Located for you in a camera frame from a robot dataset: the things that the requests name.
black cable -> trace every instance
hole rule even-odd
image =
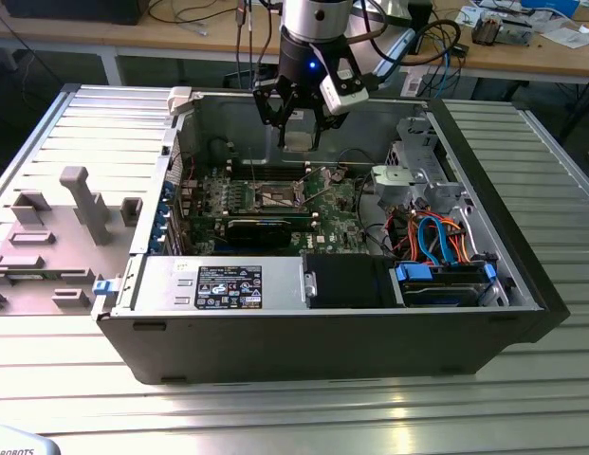
[[[582,92],[580,92],[579,99],[577,100],[577,103],[575,104],[575,107],[574,107],[574,109],[576,109],[576,108],[577,108],[577,106],[579,105],[579,102],[582,100],[582,97],[584,97],[584,96],[585,96],[585,93],[587,92],[587,90],[588,90],[588,89],[589,89],[589,82],[588,82],[587,84],[585,84],[585,86],[584,86],[584,87],[583,87],[583,89],[582,89]]]
[[[454,71],[451,75],[449,75],[446,78],[446,82],[448,82],[454,78],[456,78],[456,81],[451,82],[449,85],[445,85],[444,88],[442,89],[442,92],[445,92],[446,90],[450,90],[452,87],[454,87],[453,92],[456,91],[456,88],[458,87],[458,84],[461,81],[461,70],[465,66],[465,63],[467,62],[467,57],[463,57],[463,59],[461,59],[460,57],[456,57],[456,58],[458,59],[458,68],[456,68],[456,71]],[[424,93],[424,91],[427,88],[429,88],[429,96],[431,95],[432,90],[437,90],[439,88],[439,84],[433,85],[432,82],[433,82],[433,78],[425,84],[425,86],[422,88],[422,90],[420,91],[418,96],[422,96],[422,94]]]
[[[347,153],[347,152],[360,152],[362,155],[364,155],[366,158],[368,158],[368,161],[370,161],[370,163],[374,164],[375,166],[377,165],[377,162],[372,159],[372,157],[363,149],[360,149],[358,147],[349,147],[347,149],[344,149],[341,154],[339,155],[338,159],[336,160],[336,164],[337,166],[339,165],[339,163],[341,162],[342,157]]]
[[[370,22],[368,22],[366,25],[366,33],[347,38],[348,45],[354,45],[356,43],[362,43],[364,41],[374,40],[374,39],[378,38],[380,35],[382,35],[385,31],[387,31],[387,27],[389,26],[387,13],[382,8],[382,6],[379,5],[377,2],[375,2],[374,0],[368,0],[368,1],[371,3],[371,5],[374,8],[377,9],[377,11],[382,16],[382,25],[380,26],[380,29],[372,31],[372,30],[370,30]],[[365,15],[367,16],[368,14],[367,14],[365,0],[360,0],[360,2],[361,2],[361,9],[362,9],[362,11],[365,12]]]
[[[51,70],[51,68],[50,68],[49,66],[47,66],[47,65],[46,65],[46,62],[44,62],[44,61],[43,61],[43,59],[41,59],[41,58],[40,58],[40,57],[37,55],[37,53],[36,53],[34,50],[32,50],[32,49],[31,49],[31,48],[30,48],[30,47],[27,45],[27,43],[25,43],[25,42],[24,42],[24,40],[23,40],[22,38],[20,38],[20,35],[18,35],[18,33],[16,33],[16,32],[15,32],[15,31],[14,31],[14,30],[13,30],[13,29],[12,29],[12,28],[9,26],[9,24],[8,24],[8,23],[7,23],[7,22],[6,22],[6,21],[3,19],[3,17],[1,16],[1,14],[0,14],[0,21],[2,22],[2,24],[3,24],[4,26],[6,26],[6,28],[7,28],[7,29],[9,30],[9,32],[10,32],[10,33],[13,35],[13,37],[14,37],[16,40],[18,40],[18,41],[20,42],[20,44],[21,44],[22,46],[24,46],[24,47],[25,47],[25,48],[26,48],[26,49],[27,49],[29,52],[31,52],[31,53],[32,53],[32,55],[34,55],[34,56],[35,56],[35,59],[37,59],[37,60],[39,61],[39,63],[41,64],[41,66],[42,66],[43,68],[45,68],[45,69],[46,69],[47,73],[49,73],[49,74],[51,75],[51,77],[52,77],[52,78],[54,78],[54,79],[56,80],[56,82],[57,82],[57,83],[58,83],[60,86],[64,85],[64,82],[63,82],[63,80],[62,80],[62,79],[60,79],[58,76],[56,76],[56,73],[54,73],[54,72]]]
[[[585,84],[584,88],[580,92],[579,99],[575,103],[572,112],[560,130],[560,135],[558,137],[560,144],[563,144],[565,140],[568,139],[570,134],[574,131],[585,114],[589,112],[589,97],[587,100],[584,99],[587,90],[589,90],[589,82]]]
[[[254,88],[254,66],[252,65],[252,0],[248,0],[248,36],[249,36],[249,89]]]
[[[213,7],[213,6],[216,4],[216,2],[217,2],[217,1],[218,1],[218,0],[212,0],[212,1],[211,1],[210,3],[208,3],[207,5],[202,5],[201,7],[188,7],[188,8],[185,8],[185,9],[181,9],[180,11],[178,11],[178,12],[175,14],[175,16],[176,16],[176,17],[178,17],[178,16],[179,16],[180,14],[182,14],[183,12],[187,12],[187,11],[193,11],[193,10],[195,10],[195,9],[205,9],[205,8]]]
[[[223,9],[222,11],[215,12],[214,14],[210,14],[204,17],[197,17],[195,19],[187,20],[187,21],[168,21],[166,19],[161,19],[153,14],[153,8],[156,7],[158,4],[163,2],[164,0],[156,0],[155,3],[149,6],[148,13],[156,21],[162,22],[164,24],[192,24],[193,22],[205,21],[206,19],[211,19],[212,17],[219,16],[221,14],[226,14],[228,12],[236,11],[237,8],[230,8],[230,9]]]
[[[268,35],[267,35],[267,40],[265,41],[265,45],[263,46],[263,50],[261,50],[260,56],[258,57],[258,62],[256,63],[256,75],[258,78],[260,78],[260,64],[263,61],[263,58],[265,57],[265,53],[267,52],[267,49],[268,49],[268,45],[271,43],[271,39],[273,38],[273,16],[271,13],[271,8],[272,8],[271,0],[261,0],[261,3],[267,9]]]
[[[365,5],[365,0],[361,0],[361,2],[362,2],[362,5]],[[368,18],[368,11],[366,8],[363,8],[363,19],[364,19],[364,23],[366,25],[366,29],[370,29],[370,19]],[[418,40],[427,31],[431,30],[434,27],[438,27],[438,26],[449,26],[454,29],[455,36],[451,40],[450,45],[446,46],[441,52],[438,52],[434,56],[426,58],[424,60],[416,61],[416,62],[403,62],[403,59],[408,54],[408,51],[415,46],[415,44],[418,42]],[[384,74],[380,78],[380,82],[383,83],[383,82],[387,81],[399,66],[420,66],[422,64],[428,64],[430,62],[433,62],[433,61],[443,57],[447,53],[451,52],[452,49],[458,44],[458,40],[460,40],[460,37],[461,37],[461,28],[458,26],[458,24],[456,24],[454,21],[451,21],[450,19],[439,19],[437,21],[430,22],[426,26],[422,27],[414,35],[413,39],[410,40],[410,42],[403,48],[401,54],[396,59],[392,59],[387,54],[385,54],[380,49],[378,49],[377,54],[380,57],[382,57],[384,60],[386,60],[387,62],[392,63],[391,67],[387,70],[387,73]]]
[[[241,48],[241,27],[237,26],[237,43],[235,45],[235,68],[237,71],[237,81],[239,82],[239,88],[244,88],[241,83],[241,62],[239,60],[239,50]]]
[[[439,49],[437,48],[437,46],[435,45],[435,42],[433,40],[433,45],[435,46],[435,50],[439,51]],[[435,68],[435,71],[433,72],[431,78],[429,79],[428,82],[423,82],[424,86],[423,88],[420,90],[420,92],[418,92],[418,96],[421,97],[423,96],[423,94],[425,93],[425,90],[429,88],[429,93],[428,96],[431,96],[431,92],[434,89],[437,89],[436,86],[433,86],[433,81],[435,80],[435,77],[437,76],[437,73],[439,72],[439,69],[444,65],[444,63],[446,62],[445,58],[442,58],[441,63]]]

power cable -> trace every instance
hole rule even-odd
[[[149,9],[148,9],[148,11],[147,11],[147,12],[148,12],[148,14],[149,14],[149,16],[150,16],[150,17],[152,17],[152,18],[153,18],[153,19],[155,19],[156,21],[162,22],[162,23],[164,23],[164,24],[191,24],[191,23],[193,23],[193,22],[205,21],[206,19],[211,19],[212,17],[216,17],[216,16],[219,16],[219,15],[221,15],[221,14],[226,14],[226,13],[228,13],[228,12],[233,12],[233,11],[236,11],[236,10],[237,10],[237,8],[223,9],[222,11],[218,11],[218,12],[215,12],[215,13],[213,13],[213,14],[209,14],[209,15],[207,15],[207,16],[204,16],[204,17],[197,17],[197,18],[195,18],[195,19],[189,19],[189,20],[186,20],[186,21],[172,21],[172,20],[162,19],[162,18],[160,18],[160,17],[158,17],[158,16],[155,16],[155,15],[153,14],[153,8],[155,8],[157,5],[159,5],[159,4],[160,4],[160,3],[162,3],[163,1],[164,1],[164,0],[156,0],[156,1],[155,1],[155,3],[153,3],[153,4],[151,4],[151,5],[149,6]],[[185,10],[190,10],[190,9],[201,9],[201,8],[207,8],[207,7],[208,7],[208,5],[206,5],[205,7],[190,7],[190,8],[188,8],[188,9],[183,9],[183,10],[181,10],[181,11],[180,11],[180,13],[181,13],[181,12],[184,12]]]
[[[271,0],[263,0],[261,1],[263,6],[267,9],[267,19],[268,19],[268,34],[267,40],[265,41],[265,45],[263,46],[263,50],[260,52],[260,56],[258,57],[258,62],[256,63],[256,75],[260,78],[260,65],[267,53],[268,45],[271,43],[271,39],[273,38],[273,16],[271,12]]]

table leg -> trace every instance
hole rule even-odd
[[[0,48],[0,63],[3,64],[8,71],[15,71],[18,69],[18,63],[14,60],[12,52],[12,49]]]
[[[124,85],[121,75],[119,56],[114,48],[108,47],[100,54],[104,73],[109,85]]]

warning sticker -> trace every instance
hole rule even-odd
[[[195,306],[200,310],[262,308],[262,267],[259,265],[199,267]]]

metal slat surface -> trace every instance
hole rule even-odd
[[[517,184],[517,185],[562,185],[577,187],[574,182],[570,181],[570,177],[566,173],[521,173],[521,172],[504,172],[504,173],[488,173],[490,181],[493,184]]]
[[[586,194],[578,186],[548,185],[494,185],[502,197],[527,197],[535,199],[572,199],[586,198]]]
[[[164,134],[165,127],[163,129],[147,129],[56,126],[56,128],[54,128],[50,133],[49,137],[162,140]]]
[[[469,109],[484,105],[477,101],[456,104],[470,120],[494,116]],[[516,114],[503,117],[526,125]],[[147,166],[155,156],[76,153],[77,162]],[[69,154],[42,150],[28,165],[48,171]],[[537,166],[567,174],[554,168],[561,164],[552,154],[529,154],[549,158],[532,161]],[[489,159],[487,166],[506,172],[502,160]],[[573,220],[589,216],[589,200],[541,198],[529,206],[524,197],[504,199],[532,228],[538,220],[561,232],[564,211]],[[558,247],[534,246],[554,275],[573,277],[569,258],[589,265],[588,247],[584,259],[570,246]],[[2,317],[0,420],[50,436],[63,455],[588,455],[589,281],[557,282],[556,288],[573,316],[539,343],[511,347],[469,376],[148,386],[136,381],[88,316]]]
[[[563,174],[568,175],[560,163],[527,163],[523,161],[492,161],[489,159],[482,160],[482,167],[487,173],[540,173],[540,174]]]
[[[525,123],[499,123],[498,121],[459,121],[458,127],[464,133],[469,131],[510,131],[510,132],[531,132]]]
[[[68,107],[63,117],[84,117],[84,118],[169,118],[167,112],[144,109],[128,108],[95,108],[95,107]]]
[[[555,163],[556,158],[553,155],[537,152],[511,152],[506,149],[497,150],[477,150],[475,155],[480,158],[487,158],[490,161],[506,161],[510,164],[513,161],[537,162],[537,163]]]

